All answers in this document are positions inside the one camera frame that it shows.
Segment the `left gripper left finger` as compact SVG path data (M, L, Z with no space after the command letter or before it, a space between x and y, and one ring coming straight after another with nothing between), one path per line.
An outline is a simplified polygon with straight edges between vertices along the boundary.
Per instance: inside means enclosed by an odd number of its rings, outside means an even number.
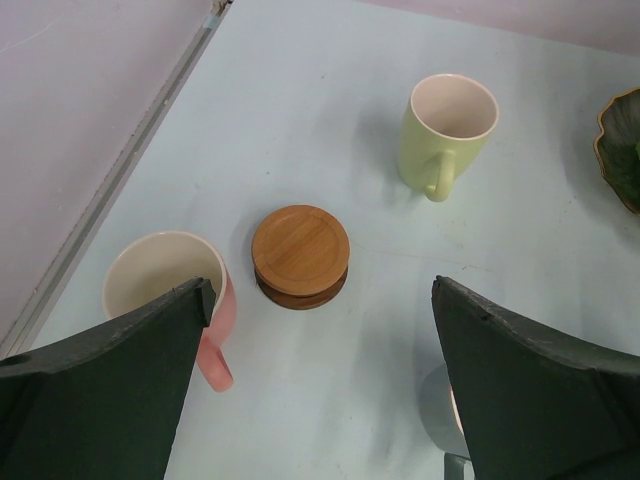
M191 279L1 362L4 479L161 479L216 294Z

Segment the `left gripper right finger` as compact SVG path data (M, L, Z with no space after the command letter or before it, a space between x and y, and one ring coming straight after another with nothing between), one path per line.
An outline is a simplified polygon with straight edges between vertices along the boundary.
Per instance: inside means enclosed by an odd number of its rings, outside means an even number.
M639 359L510 311L449 277L432 308L479 479L636 479Z

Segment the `wooden coaster stack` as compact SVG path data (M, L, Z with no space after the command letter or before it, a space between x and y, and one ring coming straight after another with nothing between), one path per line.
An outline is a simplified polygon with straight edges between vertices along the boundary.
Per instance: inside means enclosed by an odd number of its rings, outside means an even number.
M269 214L251 243L256 282L277 305L320 307L342 290L350 244L333 215L312 205L289 205Z

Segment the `grey mug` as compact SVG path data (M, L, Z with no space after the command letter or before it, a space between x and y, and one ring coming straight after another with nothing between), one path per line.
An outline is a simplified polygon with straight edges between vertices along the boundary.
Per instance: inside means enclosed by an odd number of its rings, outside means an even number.
M426 433L444 453L443 478L475 479L445 364L424 378L418 392L418 406Z

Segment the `pink mug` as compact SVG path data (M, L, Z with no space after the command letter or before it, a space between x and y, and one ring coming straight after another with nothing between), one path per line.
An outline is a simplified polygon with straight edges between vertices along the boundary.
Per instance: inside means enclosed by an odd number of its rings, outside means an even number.
M196 362L216 392L233 385L221 347L237 316L233 283L217 249L188 232L158 232L129 245L114 260L102 288L102 304L109 319L133 311L194 278L211 281L216 293L210 325L203 330Z

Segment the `green mug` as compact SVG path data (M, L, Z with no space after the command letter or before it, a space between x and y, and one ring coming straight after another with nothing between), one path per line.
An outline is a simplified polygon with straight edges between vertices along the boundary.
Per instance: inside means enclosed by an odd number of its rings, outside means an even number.
M495 96L459 74L437 74L413 88L403 115L397 166L402 181L433 202L479 155L500 117Z

